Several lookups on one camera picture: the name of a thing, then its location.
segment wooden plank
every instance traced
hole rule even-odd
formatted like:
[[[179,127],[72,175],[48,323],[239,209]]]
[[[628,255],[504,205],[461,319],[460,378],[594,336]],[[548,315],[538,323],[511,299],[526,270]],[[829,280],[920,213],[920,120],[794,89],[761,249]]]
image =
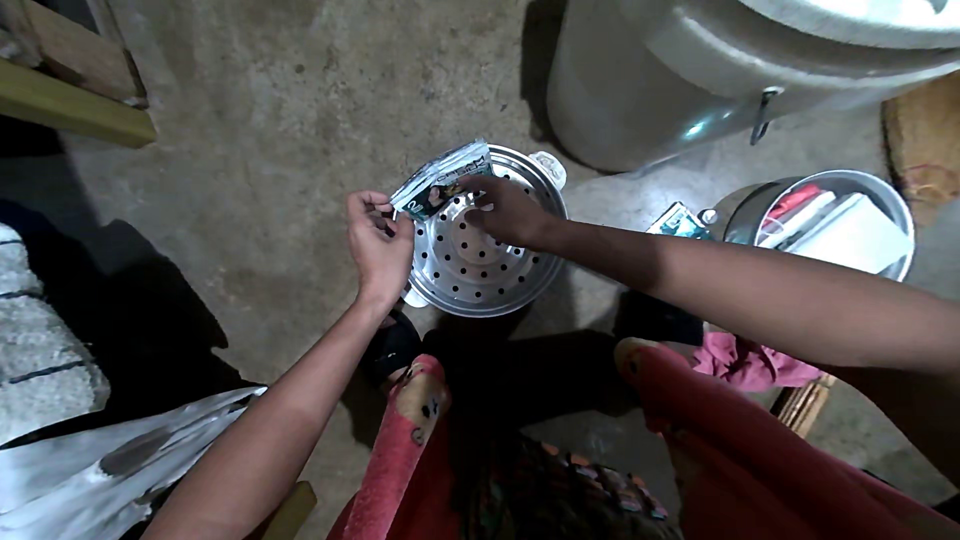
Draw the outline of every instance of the wooden plank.
[[[0,114],[131,148],[156,140],[150,115],[0,60]]]
[[[97,32],[100,36],[126,49],[127,45],[124,43],[123,35],[120,34],[117,19],[113,16],[113,10],[107,0],[86,0],[86,6],[93,15],[93,21],[97,23]]]
[[[889,159],[918,226],[960,197],[960,71],[883,103]]]
[[[122,46],[33,0],[23,7],[40,55],[59,79],[130,105],[143,97]]]
[[[0,0],[0,23],[16,41],[19,51],[7,60],[17,65],[37,67],[42,62],[34,29],[27,18],[23,0]]]
[[[297,531],[317,505],[317,496],[310,482],[299,481],[276,511],[245,540],[294,540]]]
[[[836,377],[824,374],[799,388],[784,388],[770,412],[793,432],[806,438],[835,382]]]

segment sandal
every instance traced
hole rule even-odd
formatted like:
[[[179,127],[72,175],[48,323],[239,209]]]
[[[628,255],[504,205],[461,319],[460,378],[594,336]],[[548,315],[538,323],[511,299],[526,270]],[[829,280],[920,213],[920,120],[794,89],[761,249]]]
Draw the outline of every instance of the sandal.
[[[377,330],[360,357],[360,371],[377,388],[394,371],[410,367],[422,349],[420,334],[410,319],[396,309],[389,316],[396,323]]]

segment human arm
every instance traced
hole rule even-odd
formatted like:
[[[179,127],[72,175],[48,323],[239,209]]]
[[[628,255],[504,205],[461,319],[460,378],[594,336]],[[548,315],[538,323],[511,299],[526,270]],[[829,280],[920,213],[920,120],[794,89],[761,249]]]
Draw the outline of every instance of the human arm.
[[[960,483],[960,307],[849,268],[723,242],[623,231],[551,216],[507,181],[468,221],[499,240],[577,262],[848,380]]]
[[[217,437],[159,510],[145,540],[244,538],[289,493],[410,273],[410,218],[371,214],[392,210],[388,200],[372,191],[348,196],[348,240],[360,272],[356,300]]]

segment hand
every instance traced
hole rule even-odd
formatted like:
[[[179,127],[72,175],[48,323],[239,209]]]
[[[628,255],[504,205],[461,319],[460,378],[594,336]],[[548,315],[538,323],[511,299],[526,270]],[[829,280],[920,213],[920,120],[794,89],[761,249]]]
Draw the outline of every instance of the hand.
[[[360,272],[358,300],[392,306],[410,277],[414,256],[414,223],[406,213],[396,221],[390,197],[376,191],[347,196],[347,238]]]
[[[513,182],[495,176],[471,176],[460,180],[470,191],[485,191],[476,200],[477,209],[464,216],[477,227],[501,242],[522,248],[538,249],[543,235],[561,218],[542,209]],[[491,210],[481,210],[493,205]]]

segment metal basin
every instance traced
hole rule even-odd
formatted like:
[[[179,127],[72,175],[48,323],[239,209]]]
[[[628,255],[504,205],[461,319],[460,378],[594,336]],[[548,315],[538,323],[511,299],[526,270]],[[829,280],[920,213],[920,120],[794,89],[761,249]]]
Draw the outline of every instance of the metal basin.
[[[857,192],[867,195],[876,207],[885,213],[910,238],[911,242],[915,243],[913,215],[897,191],[872,174],[845,169],[824,171],[806,178],[785,178],[763,184],[737,207],[727,225],[724,240],[756,246],[760,240],[760,225],[767,213],[777,205],[780,197],[804,184],[816,184],[822,189],[833,191],[837,198]],[[902,282],[910,270],[912,261],[913,250],[910,250],[910,253],[888,266],[879,275]]]
[[[566,218],[560,193],[565,172],[556,158],[545,153],[529,157],[496,145],[490,151],[493,174],[520,185],[546,211]],[[474,208],[473,198],[465,193],[416,224],[407,304],[429,303],[464,317],[505,315],[532,302],[560,273],[562,259],[501,243],[468,224],[464,216]]]

